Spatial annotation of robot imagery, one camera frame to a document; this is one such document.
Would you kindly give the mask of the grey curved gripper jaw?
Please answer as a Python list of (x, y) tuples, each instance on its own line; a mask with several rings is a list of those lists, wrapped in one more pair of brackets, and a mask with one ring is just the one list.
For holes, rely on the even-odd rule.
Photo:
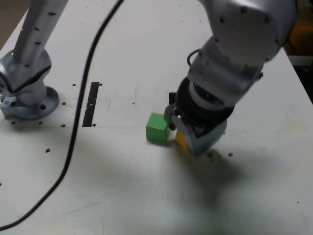
[(177, 116), (172, 116), (172, 121), (177, 128), (176, 141), (184, 150), (194, 156), (200, 156), (218, 142), (227, 127), (227, 120), (213, 128), (196, 127), (183, 122)]
[(170, 104), (165, 108), (164, 111), (164, 120), (167, 123), (170, 130), (176, 130), (176, 126), (171, 118), (171, 116), (175, 114), (174, 107), (175, 107), (174, 104)]

